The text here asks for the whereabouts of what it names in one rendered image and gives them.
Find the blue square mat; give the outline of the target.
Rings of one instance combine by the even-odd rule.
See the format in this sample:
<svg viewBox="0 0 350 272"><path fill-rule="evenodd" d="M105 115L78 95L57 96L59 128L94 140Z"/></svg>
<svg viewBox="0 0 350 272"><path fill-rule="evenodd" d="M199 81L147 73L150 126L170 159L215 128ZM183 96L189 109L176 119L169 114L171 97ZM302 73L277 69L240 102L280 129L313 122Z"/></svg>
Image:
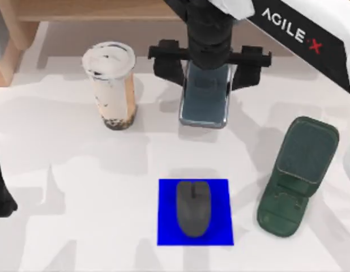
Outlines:
<svg viewBox="0 0 350 272"><path fill-rule="evenodd" d="M212 216L204 236L187 237L177 223L176 187L180 181L202 179L168 178L159 180L157 244L184 246L232 246L233 231L229 182L227 179L205 179L211 190Z"/></svg>

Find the dark green phone stand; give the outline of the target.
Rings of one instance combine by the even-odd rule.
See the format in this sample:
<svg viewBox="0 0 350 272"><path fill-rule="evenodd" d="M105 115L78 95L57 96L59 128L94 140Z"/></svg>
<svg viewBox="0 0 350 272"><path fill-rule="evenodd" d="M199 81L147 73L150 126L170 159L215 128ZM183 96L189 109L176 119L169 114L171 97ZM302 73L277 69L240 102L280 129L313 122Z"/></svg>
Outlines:
<svg viewBox="0 0 350 272"><path fill-rule="evenodd" d="M257 208L259 226L277 236L298 230L339 144L339 131L308 116L290 124Z"/></svg>

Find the pale wooden furniture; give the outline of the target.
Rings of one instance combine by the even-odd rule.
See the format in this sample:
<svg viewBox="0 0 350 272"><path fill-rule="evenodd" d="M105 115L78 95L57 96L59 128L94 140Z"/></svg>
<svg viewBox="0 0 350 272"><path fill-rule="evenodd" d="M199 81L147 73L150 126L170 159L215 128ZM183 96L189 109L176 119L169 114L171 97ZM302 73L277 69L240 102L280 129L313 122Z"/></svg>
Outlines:
<svg viewBox="0 0 350 272"><path fill-rule="evenodd" d="M185 38L185 28L163 0L0 0L0 87L11 84L20 55L33 43L41 22L130 22L170 27Z"/></svg>

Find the dark grey computer mouse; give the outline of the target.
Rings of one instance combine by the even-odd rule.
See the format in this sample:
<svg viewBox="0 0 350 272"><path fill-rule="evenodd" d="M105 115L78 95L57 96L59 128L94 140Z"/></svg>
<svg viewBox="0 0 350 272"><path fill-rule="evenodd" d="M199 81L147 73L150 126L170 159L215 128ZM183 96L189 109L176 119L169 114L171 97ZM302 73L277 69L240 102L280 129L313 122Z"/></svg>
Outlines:
<svg viewBox="0 0 350 272"><path fill-rule="evenodd" d="M176 215L181 231L198 238L207 232L211 216L211 190L207 182L180 181L176 187Z"/></svg>

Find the dark blue smartphone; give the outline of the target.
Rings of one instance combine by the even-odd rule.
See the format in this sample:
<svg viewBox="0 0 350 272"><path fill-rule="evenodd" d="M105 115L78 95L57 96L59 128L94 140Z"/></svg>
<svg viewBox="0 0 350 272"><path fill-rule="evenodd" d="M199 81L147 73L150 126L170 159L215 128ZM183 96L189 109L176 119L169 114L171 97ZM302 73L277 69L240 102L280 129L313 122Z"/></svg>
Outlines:
<svg viewBox="0 0 350 272"><path fill-rule="evenodd" d="M178 115L180 123L213 129L225 127L233 74L233 65L202 70L188 62Z"/></svg>

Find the bubble milk tea cup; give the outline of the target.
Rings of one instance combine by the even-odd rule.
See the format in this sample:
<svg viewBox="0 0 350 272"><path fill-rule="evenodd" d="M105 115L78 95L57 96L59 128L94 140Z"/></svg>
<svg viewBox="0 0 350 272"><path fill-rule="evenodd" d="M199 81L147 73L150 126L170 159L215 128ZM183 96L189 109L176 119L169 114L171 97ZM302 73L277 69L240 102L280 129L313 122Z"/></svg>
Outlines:
<svg viewBox="0 0 350 272"><path fill-rule="evenodd" d="M135 64L134 50L118 41L96 44L82 56L82 66L92 84L100 116L111 130L125 130L134 122Z"/></svg>

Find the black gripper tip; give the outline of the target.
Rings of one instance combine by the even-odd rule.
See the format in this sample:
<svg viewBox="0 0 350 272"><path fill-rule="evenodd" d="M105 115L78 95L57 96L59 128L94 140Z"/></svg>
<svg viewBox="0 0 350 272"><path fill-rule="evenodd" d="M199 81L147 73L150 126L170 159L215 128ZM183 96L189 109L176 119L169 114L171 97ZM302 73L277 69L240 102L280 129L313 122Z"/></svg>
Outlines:
<svg viewBox="0 0 350 272"><path fill-rule="evenodd" d="M9 192L0 167L0 218L9 217L18 209L18 204Z"/></svg>

